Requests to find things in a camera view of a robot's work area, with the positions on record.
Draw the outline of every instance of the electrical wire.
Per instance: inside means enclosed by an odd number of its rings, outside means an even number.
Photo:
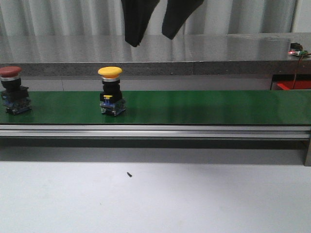
[[[303,54],[300,56],[299,60],[298,60],[298,63],[297,63],[297,67],[295,69],[295,73],[294,73],[294,81],[293,81],[293,86],[292,86],[292,89],[295,88],[295,85],[296,85],[296,79],[297,79],[297,73],[298,73],[298,70],[299,70],[299,65],[301,63],[303,59]]]

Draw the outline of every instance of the aluminum rail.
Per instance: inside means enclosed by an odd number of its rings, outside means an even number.
[[[208,137],[309,139],[311,126],[4,125],[1,137]]]

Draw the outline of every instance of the red mushroom button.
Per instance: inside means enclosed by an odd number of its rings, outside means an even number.
[[[21,72],[20,67],[3,67],[3,68],[0,68],[0,75],[3,78],[15,77],[20,72]]]

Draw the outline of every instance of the conveyor belt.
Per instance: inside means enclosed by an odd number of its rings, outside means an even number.
[[[310,126],[311,92],[124,91],[126,111],[102,115],[98,92],[30,92],[33,109],[0,124]]]
[[[124,91],[127,110],[117,117],[101,114],[99,93],[31,92],[31,111],[0,111],[0,136],[310,138],[308,90]],[[311,166],[310,149],[305,164]]]

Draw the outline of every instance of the red object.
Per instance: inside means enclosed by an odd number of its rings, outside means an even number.
[[[282,90],[291,90],[293,88],[293,81],[280,81],[277,86]],[[296,81],[294,89],[311,89],[311,80]]]
[[[0,75],[3,78],[11,78],[18,75],[21,72],[20,67],[3,67],[0,68]]]

